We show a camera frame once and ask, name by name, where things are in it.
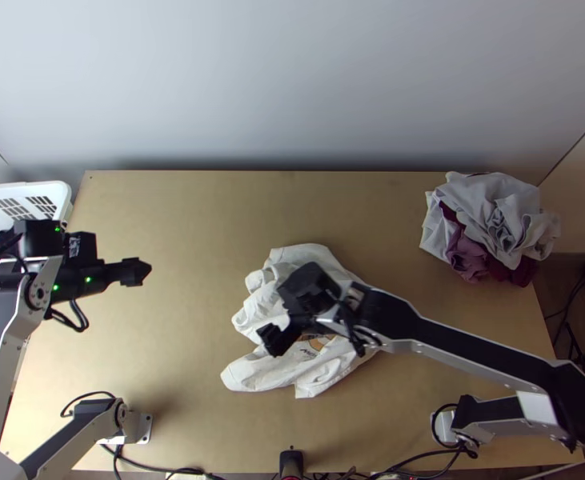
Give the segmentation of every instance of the crumpled fabric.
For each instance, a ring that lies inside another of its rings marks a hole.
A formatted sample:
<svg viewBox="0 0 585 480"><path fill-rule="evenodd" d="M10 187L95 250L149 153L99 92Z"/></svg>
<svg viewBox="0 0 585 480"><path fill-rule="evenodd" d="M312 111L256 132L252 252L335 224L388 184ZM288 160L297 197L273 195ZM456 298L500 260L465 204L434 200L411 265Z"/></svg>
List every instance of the crumpled fabric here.
<svg viewBox="0 0 585 480"><path fill-rule="evenodd" d="M561 235L559 216L542 210L536 186L501 173L448 172L446 180L433 196L456 213L470 240L505 267L515 270L524 255L535 260L550 255Z"/></svg>
<svg viewBox="0 0 585 480"><path fill-rule="evenodd" d="M347 338L337 335L304 336L281 357L274 358L267 353L257 330L268 323L284 329L290 323L277 288L293 271L308 262L317 262L341 287L352 281L364 283L343 268L323 245L306 243L272 249L263 268L247 275L250 296L232 317L234 328L257 347L252 353L234 360L221 373L228 389L259 392L294 385L296 398L311 398L345 378L375 354L371 350L360 358Z"/></svg>
<svg viewBox="0 0 585 480"><path fill-rule="evenodd" d="M446 259L454 271L469 283L476 283L489 274L487 252L470 240L460 227L452 235L446 251Z"/></svg>

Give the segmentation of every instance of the black cable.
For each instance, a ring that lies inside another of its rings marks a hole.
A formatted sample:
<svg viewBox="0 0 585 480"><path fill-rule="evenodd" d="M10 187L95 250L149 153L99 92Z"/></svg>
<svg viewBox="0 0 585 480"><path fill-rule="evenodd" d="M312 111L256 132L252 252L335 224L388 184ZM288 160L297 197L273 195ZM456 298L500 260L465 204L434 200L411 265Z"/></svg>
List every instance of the black cable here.
<svg viewBox="0 0 585 480"><path fill-rule="evenodd" d="M437 432L435 429L435 423L436 423L437 417L445 409L451 408L451 407L456 407L456 406L458 406L458 404L456 404L456 403L446 403L445 405L441 405L434 412L434 414L432 415L432 420L430 421L432 436L435 438L435 441L440 446L443 446L446 448L445 450L432 450L429 452L425 452L423 454L415 455L414 457L410 457L407 460L403 460L402 462L394 464L390 468L385 469L383 472L379 472L377 474L371 475L370 477L368 477L368 480L377 480L378 478L382 477L383 475L388 475L388 474L402 474L402 475L407 475L409 477L418 478L419 480L430 480L432 478L438 478L441 475L444 475L452 467L452 465L454 465L454 463L457 461L457 458L459 458L459 456L461 454L466 454L468 457L470 457L472 459L476 459L479 455L475 451L468 449L467 443L465 441L458 440L454 445L450 445L449 443L444 443L441 440L441 438L439 438L439 436L437 435ZM421 475L415 475L415 474L412 474L410 472L406 472L406 471L401 470L402 466L405 466L408 463L412 463L415 460L419 460L420 458L433 457L435 455L443 455L443 454L454 454L454 455L451 458L451 460L447 463L447 465L444 466L436 474L432 474L432 475L423 477Z"/></svg>
<svg viewBox="0 0 585 480"><path fill-rule="evenodd" d="M112 457L112 471L114 472L114 477L117 480L121 480L121 475L118 472L117 461L121 456L121 450L123 450L123 445L117 446L116 450L114 451L114 457Z"/></svg>
<svg viewBox="0 0 585 480"><path fill-rule="evenodd" d="M561 332L563 331L563 327L566 325L567 316L570 313L570 307L572 306L572 302L584 286L585 286L585 281L583 281L580 285L575 286L575 288L572 289L574 293L571 294L570 298L567 301L566 306L563 308L563 316L561 317L561 321L559 322L559 326L557 327L555 337L552 339L552 346L556 346L557 342L559 341L559 336L561 335Z"/></svg>
<svg viewBox="0 0 585 480"><path fill-rule="evenodd" d="M64 313L52 307L50 308L50 314L52 315L52 318L54 320L62 323L65 326L68 326L69 328L71 328L72 330L79 334L86 331L90 326L90 321L87 319L87 316L83 313L83 310L81 310L81 307L78 306L76 300L74 299L70 300L70 308L72 309L72 311L74 312L78 319L78 325L72 322Z"/></svg>
<svg viewBox="0 0 585 480"><path fill-rule="evenodd" d="M585 270L581 273L581 275L579 276L579 279L576 281L575 285L572 287L572 290L570 291L570 293L568 295L568 299L567 299L565 307L559 311L554 312L553 314L549 314L549 315L546 315L545 317L543 317L545 320L548 320L549 318L556 317L557 315L563 314L563 316L561 317L561 322L559 322L559 327L557 328L557 332L555 334L555 337L552 339L552 346L556 346L557 342L559 341L559 336L561 335L561 332L563 331L563 327L566 325L567 316L568 316L568 313L570 312L570 307L572 306L572 302L575 300L577 294L581 291L581 289L584 286L585 286Z"/></svg>
<svg viewBox="0 0 585 480"><path fill-rule="evenodd" d="M81 310L81 307L78 306L76 299L73 298L70 300L70 308L81 322L83 329L87 330L87 328L90 326L90 322L88 321L87 316L83 313L83 310Z"/></svg>
<svg viewBox="0 0 585 480"><path fill-rule="evenodd" d="M570 293L567 296L566 305L561 310L557 310L553 314L549 314L549 315L546 315L545 317L543 317L545 320L548 320L549 318L552 318L552 317L556 317L557 315L561 315L564 311L566 311L566 308L568 308L570 306L570 304L572 303L572 300L575 299L575 296L577 295L579 290L581 290L583 285L585 285L585 280L583 280L583 277L585 277L585 272L583 272L581 274L581 276L579 277L579 280L576 281L576 283L572 287L572 290L570 290Z"/></svg>
<svg viewBox="0 0 585 480"><path fill-rule="evenodd" d="M71 328L72 330L74 330L77 333L82 333L86 330L84 324L81 322L81 320L79 319L79 325L75 324L74 322L72 322L67 316L65 316L65 314L63 314L62 312L54 309L54 308L50 308L50 314L52 315L52 318L54 320L56 320L57 322L62 323L65 326L68 326L69 328Z"/></svg>
<svg viewBox="0 0 585 480"><path fill-rule="evenodd" d="M451 408L451 407L457 407L459 406L459 404L457 403L446 403L445 405L441 405L436 411L435 413L432 415L432 420L430 422L430 428L432 430L432 436L435 438L435 441L442 447L445 448L450 448L450 449L454 449L454 448L459 448L463 442L461 440L457 441L455 444L451 445L449 443L443 443L443 441L441 440L441 438L439 438L439 436L437 435L437 430L435 428L435 422L437 417L447 408Z"/></svg>
<svg viewBox="0 0 585 480"><path fill-rule="evenodd" d="M107 445L101 445L101 447L104 450L106 450L110 455L112 455L112 456L116 455L116 452L114 450L112 450L110 447L108 447ZM121 452L119 452L117 459L120 460L121 462L127 463L128 465L135 466L136 468L139 468L141 470L147 470L149 472L157 472L160 474L203 475L203 476L209 478L210 480L226 480L225 478L220 477L218 475L208 474L205 470L201 470L199 468L190 468L190 467L186 466L183 468L171 469L171 468L162 468L162 467L158 467L158 466L145 465L143 463L136 462L135 460L132 460L128 457L124 457L122 451L123 451L123 445L121 445Z"/></svg>
<svg viewBox="0 0 585 480"><path fill-rule="evenodd" d="M61 418L67 418L67 417L72 416L72 412L71 411L68 412L67 409L69 409L76 402L78 402L79 400L83 400L84 398L94 397L95 395L106 395L107 397L110 397L110 398L116 398L112 393L105 391L105 390L96 390L94 392L88 392L87 394L79 395L78 397L70 400L70 402L66 406L63 407L63 410L61 410L61 414L60 414Z"/></svg>

